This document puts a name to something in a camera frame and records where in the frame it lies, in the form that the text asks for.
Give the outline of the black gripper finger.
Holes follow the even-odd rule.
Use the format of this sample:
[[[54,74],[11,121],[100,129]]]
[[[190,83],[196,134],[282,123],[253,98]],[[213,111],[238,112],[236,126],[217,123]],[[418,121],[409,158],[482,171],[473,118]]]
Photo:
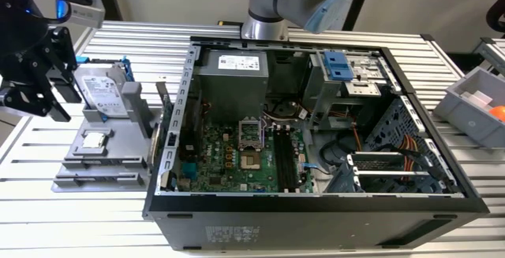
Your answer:
[[[52,89],[65,96],[72,96],[72,74],[45,75],[1,75],[1,110],[18,115],[50,117],[56,122],[70,121],[70,116],[58,103]]]
[[[53,82],[65,102],[81,103],[80,89],[76,86],[74,71],[78,67],[66,27],[54,27],[48,31],[49,44],[44,54],[49,60],[48,79]]]

